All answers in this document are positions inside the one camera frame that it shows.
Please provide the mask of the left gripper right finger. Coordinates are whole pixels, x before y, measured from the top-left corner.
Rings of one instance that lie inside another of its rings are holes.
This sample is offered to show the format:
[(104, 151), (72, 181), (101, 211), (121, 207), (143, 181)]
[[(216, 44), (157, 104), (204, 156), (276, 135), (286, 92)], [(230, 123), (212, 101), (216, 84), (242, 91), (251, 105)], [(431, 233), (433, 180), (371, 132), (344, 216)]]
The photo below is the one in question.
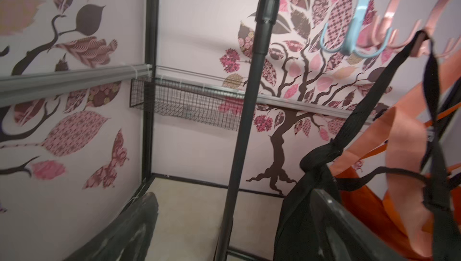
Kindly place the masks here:
[(310, 210), (324, 261), (404, 261), (326, 191), (314, 189)]

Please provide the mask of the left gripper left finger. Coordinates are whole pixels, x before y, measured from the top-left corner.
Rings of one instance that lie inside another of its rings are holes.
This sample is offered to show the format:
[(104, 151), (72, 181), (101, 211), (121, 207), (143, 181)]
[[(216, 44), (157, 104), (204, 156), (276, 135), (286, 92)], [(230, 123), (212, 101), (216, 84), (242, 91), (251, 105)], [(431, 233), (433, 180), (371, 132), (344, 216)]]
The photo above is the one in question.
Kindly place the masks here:
[(157, 218), (156, 195), (146, 193), (66, 260), (143, 261), (151, 245)]

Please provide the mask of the dark orange backpack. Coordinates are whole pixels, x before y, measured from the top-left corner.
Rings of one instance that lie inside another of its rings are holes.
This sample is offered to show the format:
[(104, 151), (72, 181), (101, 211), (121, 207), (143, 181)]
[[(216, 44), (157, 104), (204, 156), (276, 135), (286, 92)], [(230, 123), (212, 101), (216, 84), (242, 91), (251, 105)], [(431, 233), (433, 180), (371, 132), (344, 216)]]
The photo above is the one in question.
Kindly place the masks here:
[[(340, 178), (354, 178), (357, 176), (351, 166), (351, 172), (346, 173)], [(354, 191), (342, 191), (341, 196), (345, 207), (364, 223), (372, 232), (378, 235), (392, 249), (400, 253), (404, 258), (411, 261), (432, 261), (435, 257), (433, 250), (432, 257), (418, 257), (409, 246), (408, 237), (396, 228), (390, 217), (386, 215), (384, 210), (384, 199), (377, 197), (367, 186)], [(429, 221), (428, 227), (433, 234), (433, 214)]]

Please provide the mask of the black and orange bag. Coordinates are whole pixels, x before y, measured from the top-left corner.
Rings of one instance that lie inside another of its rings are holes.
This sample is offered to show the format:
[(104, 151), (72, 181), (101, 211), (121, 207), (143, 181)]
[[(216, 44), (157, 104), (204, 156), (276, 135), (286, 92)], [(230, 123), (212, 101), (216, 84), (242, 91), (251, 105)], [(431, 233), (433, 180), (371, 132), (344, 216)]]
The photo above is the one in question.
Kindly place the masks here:
[[(438, 63), (437, 57), (431, 53), (426, 63), (421, 83), (426, 109), (417, 119), (427, 127), (427, 149), (420, 164), (419, 173), (412, 173), (404, 169), (386, 169), (384, 167), (385, 152), (365, 157), (355, 164), (352, 168), (357, 176), (354, 178), (335, 177), (330, 171), (330, 166), (334, 161), (370, 126), (365, 126), (366, 119), (377, 106), (397, 69), (410, 56), (418, 37), (428, 38), (426, 32), (417, 32), (413, 40), (392, 59), (379, 75), (369, 93), (355, 107), (335, 138), (313, 149), (301, 160), (300, 166), (304, 171), (304, 176), (282, 203), (274, 242), (274, 260), (323, 261), (318, 253), (319, 239), (310, 210), (310, 195), (314, 189), (326, 191), (350, 212), (344, 205), (341, 192), (350, 192), (367, 186), (377, 197), (384, 199), (388, 189), (387, 174), (415, 178), (425, 185), (423, 204), (433, 214), (432, 248), (435, 251), (433, 261), (458, 261), (461, 258), (460, 210), (456, 205), (456, 198), (452, 195), (454, 191), (461, 189), (461, 178), (459, 175), (451, 177), (445, 164), (443, 149), (439, 143), (440, 122), (444, 113), (438, 111), (440, 95), (461, 76), (460, 53), (455, 53), (443, 63)], [(390, 109), (387, 109), (376, 120)], [(376, 236), (390, 247), (378, 235)]]

